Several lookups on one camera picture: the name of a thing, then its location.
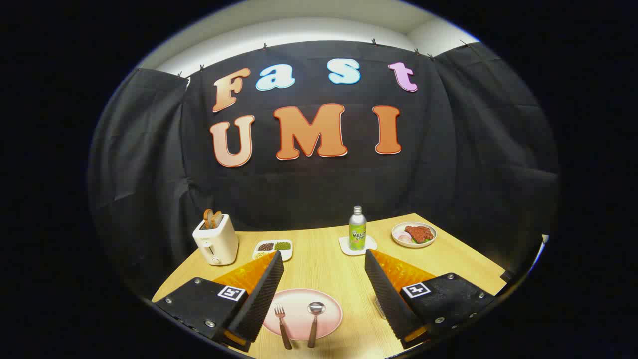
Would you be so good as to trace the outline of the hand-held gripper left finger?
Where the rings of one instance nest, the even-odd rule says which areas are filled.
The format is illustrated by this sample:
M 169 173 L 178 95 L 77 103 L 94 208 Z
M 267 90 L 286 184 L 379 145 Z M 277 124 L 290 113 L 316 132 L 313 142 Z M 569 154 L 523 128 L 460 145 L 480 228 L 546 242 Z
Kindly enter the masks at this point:
M 283 273 L 281 253 L 274 251 L 214 280 L 194 277 L 155 305 L 196 334 L 248 352 Z

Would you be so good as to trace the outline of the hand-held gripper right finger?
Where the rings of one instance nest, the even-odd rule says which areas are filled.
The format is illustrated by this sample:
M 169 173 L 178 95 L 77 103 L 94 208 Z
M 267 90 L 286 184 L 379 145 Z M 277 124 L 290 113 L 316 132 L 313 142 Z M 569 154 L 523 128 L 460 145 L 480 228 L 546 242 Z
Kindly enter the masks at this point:
M 456 273 L 435 276 L 378 250 L 365 252 L 365 272 L 404 349 L 451 336 L 496 299 Z

